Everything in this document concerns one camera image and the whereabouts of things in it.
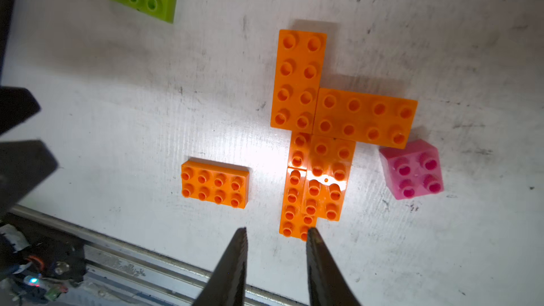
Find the screw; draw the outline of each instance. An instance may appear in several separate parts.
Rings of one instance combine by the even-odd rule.
[[[65,262],[57,262],[55,265],[55,274],[56,275],[63,275],[64,273],[68,272],[70,270],[70,265]]]

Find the white table surface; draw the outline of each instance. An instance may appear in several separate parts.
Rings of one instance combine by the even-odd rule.
[[[544,303],[544,0],[177,0],[167,24],[108,0],[16,0],[2,84],[43,110],[2,137],[60,168],[22,204],[213,269],[248,228],[248,278],[308,302],[278,233],[290,132],[269,126],[278,31],[328,33],[322,86],[419,101],[445,192],[396,201],[358,143],[318,228],[365,305]],[[190,157],[250,168],[245,210],[181,196]]]

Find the pink lego brick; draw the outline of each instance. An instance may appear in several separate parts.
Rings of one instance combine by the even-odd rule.
[[[409,199],[444,190],[439,151],[422,139],[404,149],[380,149],[385,182],[395,199]]]

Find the orange lego brick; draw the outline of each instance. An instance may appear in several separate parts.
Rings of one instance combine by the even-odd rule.
[[[308,171],[323,185],[342,186],[348,182],[354,153],[354,141],[312,135]]]
[[[305,181],[306,171],[287,168],[280,220],[280,234],[303,241],[317,222],[317,217],[305,214],[301,208]]]
[[[319,181],[319,177],[308,171],[304,184],[303,213],[329,221],[340,221],[347,187],[347,179],[325,185]]]
[[[309,148],[312,135],[309,133],[291,134],[291,146],[289,147],[288,167],[307,170],[309,162]]]
[[[280,30],[270,126],[311,133],[325,57],[324,33]]]
[[[181,165],[182,195],[245,208],[249,172],[187,161]]]
[[[417,101],[319,89],[315,135],[404,149]]]

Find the cable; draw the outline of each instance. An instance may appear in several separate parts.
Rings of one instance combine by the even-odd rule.
[[[37,256],[35,255],[29,255],[26,260],[32,262],[32,263],[39,263],[40,264],[40,267],[38,268],[38,272],[41,273],[44,271],[45,269],[45,263],[40,259],[38,258]]]

